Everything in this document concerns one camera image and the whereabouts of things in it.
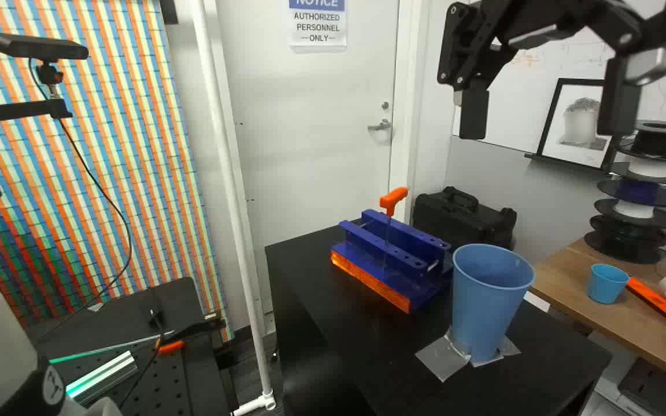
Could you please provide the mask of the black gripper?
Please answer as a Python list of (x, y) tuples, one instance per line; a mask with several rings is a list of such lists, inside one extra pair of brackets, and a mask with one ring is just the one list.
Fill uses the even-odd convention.
[(447, 7), (437, 81), (462, 94), (459, 136), (484, 140), (488, 87), (516, 55), (506, 43), (520, 0), (454, 0)]

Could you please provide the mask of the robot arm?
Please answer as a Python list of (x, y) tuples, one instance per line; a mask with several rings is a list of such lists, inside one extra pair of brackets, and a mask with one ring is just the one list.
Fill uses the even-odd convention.
[(613, 52), (599, 132), (631, 134), (640, 88), (666, 76), (666, 0), (651, 16), (640, 16), (627, 0), (454, 0), (444, 13), (437, 81), (462, 97), (459, 136), (486, 136), (488, 88), (523, 48), (568, 40), (584, 29)]

